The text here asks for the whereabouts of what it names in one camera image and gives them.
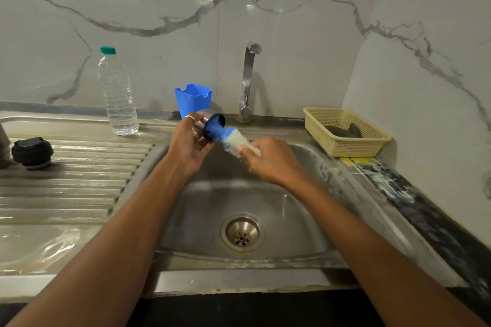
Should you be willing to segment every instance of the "silver ring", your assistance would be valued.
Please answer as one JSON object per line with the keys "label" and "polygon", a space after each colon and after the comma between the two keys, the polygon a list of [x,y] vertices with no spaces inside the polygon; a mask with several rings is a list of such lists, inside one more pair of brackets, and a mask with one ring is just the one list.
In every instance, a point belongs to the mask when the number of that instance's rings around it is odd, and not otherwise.
{"label": "silver ring", "polygon": [[194,123],[196,123],[196,119],[194,119],[194,116],[192,116],[192,115],[186,115],[186,116],[184,117],[184,119],[186,119],[186,118],[192,119],[192,120],[193,120],[193,122],[194,122]]}

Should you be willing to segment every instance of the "yellow basket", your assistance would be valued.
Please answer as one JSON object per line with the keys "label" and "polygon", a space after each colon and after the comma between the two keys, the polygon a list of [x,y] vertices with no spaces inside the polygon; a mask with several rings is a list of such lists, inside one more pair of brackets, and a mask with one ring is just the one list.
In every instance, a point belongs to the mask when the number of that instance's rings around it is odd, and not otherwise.
{"label": "yellow basket", "polygon": [[[307,107],[304,113],[305,128],[330,156],[376,156],[382,146],[391,140],[387,133],[349,110]],[[325,128],[326,125],[334,125],[347,130],[351,123],[359,128],[363,138],[338,137]]]}

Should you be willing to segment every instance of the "drain strainer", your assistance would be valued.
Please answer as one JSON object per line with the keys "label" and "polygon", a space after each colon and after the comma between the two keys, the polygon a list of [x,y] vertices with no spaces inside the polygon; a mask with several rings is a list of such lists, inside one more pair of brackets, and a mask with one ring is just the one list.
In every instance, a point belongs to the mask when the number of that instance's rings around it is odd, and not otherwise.
{"label": "drain strainer", "polygon": [[251,251],[264,240],[264,226],[261,220],[250,213],[236,213],[227,217],[220,227],[224,243],[236,251]]}

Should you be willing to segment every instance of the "blue plastic container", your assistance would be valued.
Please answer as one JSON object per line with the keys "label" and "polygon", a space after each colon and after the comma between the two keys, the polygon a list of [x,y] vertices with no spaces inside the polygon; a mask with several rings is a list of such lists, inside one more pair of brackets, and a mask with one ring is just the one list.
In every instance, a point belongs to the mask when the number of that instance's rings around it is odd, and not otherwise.
{"label": "blue plastic container", "polygon": [[198,112],[205,108],[210,108],[212,102],[212,88],[198,84],[188,84],[184,90],[174,89],[177,99],[177,106],[183,119],[190,112]]}

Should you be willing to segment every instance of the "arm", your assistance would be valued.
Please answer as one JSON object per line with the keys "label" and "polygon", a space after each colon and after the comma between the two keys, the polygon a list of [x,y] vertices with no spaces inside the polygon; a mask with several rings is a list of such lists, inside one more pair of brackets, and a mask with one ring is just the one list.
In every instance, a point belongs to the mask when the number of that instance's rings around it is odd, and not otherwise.
{"label": "arm", "polygon": [[249,171],[303,202],[350,266],[388,326],[486,325],[424,271],[303,173],[285,141],[252,143],[261,157],[239,146]]}
{"label": "arm", "polygon": [[189,118],[176,126],[168,154],[131,199],[8,327],[126,325],[172,203],[212,146],[195,143],[192,126]]}

